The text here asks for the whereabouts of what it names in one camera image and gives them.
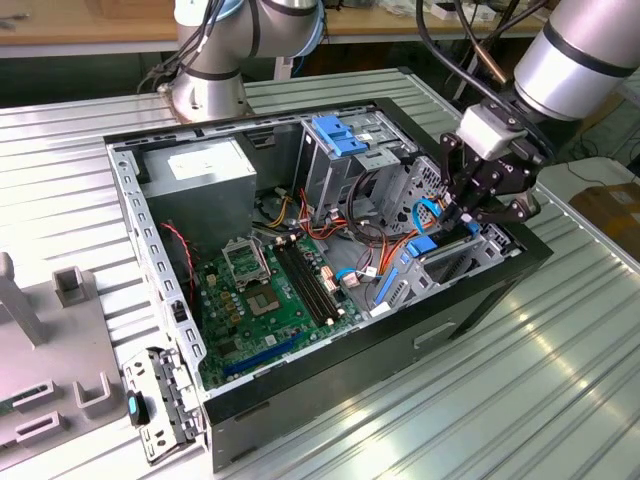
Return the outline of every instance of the wooden desk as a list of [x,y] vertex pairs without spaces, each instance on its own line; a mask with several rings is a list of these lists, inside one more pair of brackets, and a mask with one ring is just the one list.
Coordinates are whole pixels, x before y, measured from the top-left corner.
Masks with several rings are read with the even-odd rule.
[[[16,22],[15,31],[0,30],[0,58],[94,55],[170,51],[177,48],[172,19],[147,21],[110,20],[85,0],[1,0],[0,16],[26,12],[31,17]],[[443,21],[427,14],[427,25],[436,40],[464,37],[457,21]],[[412,17],[397,17],[381,8],[344,8],[327,12],[328,43],[418,41]],[[495,23],[478,23],[480,36]],[[542,22],[529,18],[505,37],[531,37]]]
[[[429,33],[435,40],[456,40],[464,38],[464,30],[457,20],[441,20],[425,14]],[[498,20],[474,24],[474,32],[479,37],[487,36],[498,25]],[[503,37],[533,37],[543,23],[535,18],[527,18]],[[330,41],[334,43],[366,43],[418,41],[418,27],[414,17],[399,17],[376,7],[369,10],[343,8],[339,12],[327,11],[327,27]]]

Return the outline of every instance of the green motherboard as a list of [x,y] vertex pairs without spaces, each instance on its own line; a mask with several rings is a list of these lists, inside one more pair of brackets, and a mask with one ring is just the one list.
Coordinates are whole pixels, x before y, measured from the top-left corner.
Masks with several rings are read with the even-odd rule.
[[[320,269],[325,263],[312,240],[300,239],[296,248],[318,285],[322,285]],[[243,251],[243,255],[234,254],[231,259],[236,275],[258,268],[251,249]],[[246,289],[236,287],[223,256],[196,268],[201,288],[200,332],[207,348],[199,371],[207,389],[348,329],[362,319],[351,300],[338,290],[329,298],[341,315],[333,325],[319,324],[297,291],[298,280],[292,281],[285,273],[286,266],[283,268],[276,258],[275,248],[268,245],[261,251],[271,279],[249,284]]]

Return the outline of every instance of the ram slot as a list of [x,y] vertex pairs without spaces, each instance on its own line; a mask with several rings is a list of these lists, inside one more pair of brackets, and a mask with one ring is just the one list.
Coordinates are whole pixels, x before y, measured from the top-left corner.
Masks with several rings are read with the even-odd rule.
[[316,326],[326,325],[329,319],[337,320],[339,314],[335,305],[305,262],[298,247],[278,247],[274,249],[274,253]]

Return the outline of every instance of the ribbed aluminum surface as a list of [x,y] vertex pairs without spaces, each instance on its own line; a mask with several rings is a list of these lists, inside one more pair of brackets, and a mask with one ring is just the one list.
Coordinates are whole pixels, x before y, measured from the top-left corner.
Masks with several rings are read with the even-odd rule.
[[631,75],[618,88],[618,92],[630,102],[640,106],[640,70]]
[[[455,125],[397,70],[248,85],[259,111],[391,97],[437,137]],[[156,96],[0,112],[0,249],[27,285],[98,278],[119,361],[161,341],[100,137],[171,125]],[[557,205],[529,224],[555,255],[480,327],[216,478],[621,478],[640,475],[640,282]],[[147,466],[126,418],[7,478],[211,478],[193,448]]]

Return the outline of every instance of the blue drive bay latch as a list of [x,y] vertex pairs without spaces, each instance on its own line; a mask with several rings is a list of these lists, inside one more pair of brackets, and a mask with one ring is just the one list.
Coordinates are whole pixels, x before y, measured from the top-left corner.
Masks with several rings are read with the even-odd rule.
[[316,132],[338,157],[362,153],[369,148],[354,137],[351,133],[351,127],[342,123],[335,115],[315,117],[312,124]]

